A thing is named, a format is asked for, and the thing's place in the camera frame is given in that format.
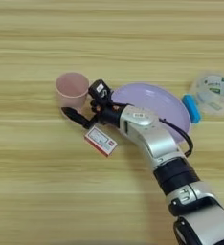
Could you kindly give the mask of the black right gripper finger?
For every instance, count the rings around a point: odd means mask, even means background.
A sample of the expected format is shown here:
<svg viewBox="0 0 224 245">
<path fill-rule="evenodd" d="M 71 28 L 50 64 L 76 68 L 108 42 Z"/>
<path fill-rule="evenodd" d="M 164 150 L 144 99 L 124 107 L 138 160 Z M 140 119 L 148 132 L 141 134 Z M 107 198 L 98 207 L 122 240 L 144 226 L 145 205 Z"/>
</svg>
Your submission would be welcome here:
<svg viewBox="0 0 224 245">
<path fill-rule="evenodd" d="M 77 110 L 71 107 L 62 107 L 61 111 L 68 119 L 77 124 L 80 124 L 85 129 L 90 129 L 98 121 L 97 116 L 94 116 L 90 120 L 88 120 Z"/>
<path fill-rule="evenodd" d="M 94 113 L 98 113 L 101 111 L 101 106 L 95 100 L 92 100 L 90 102 L 90 105 Z"/>
</svg>

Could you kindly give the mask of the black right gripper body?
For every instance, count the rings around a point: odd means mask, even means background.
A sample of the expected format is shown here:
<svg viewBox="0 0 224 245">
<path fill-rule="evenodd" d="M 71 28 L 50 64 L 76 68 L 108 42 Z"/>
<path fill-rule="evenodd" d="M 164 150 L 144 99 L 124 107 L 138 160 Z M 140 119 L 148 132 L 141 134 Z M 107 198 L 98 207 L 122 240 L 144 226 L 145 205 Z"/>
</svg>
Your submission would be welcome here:
<svg viewBox="0 0 224 245">
<path fill-rule="evenodd" d="M 124 104 L 120 103 L 107 103 L 107 104 L 100 104 L 101 111 L 95 113 L 97 115 L 98 121 L 102 124 L 111 124 L 115 127 L 120 127 L 120 117 L 125 109 Z"/>
</svg>

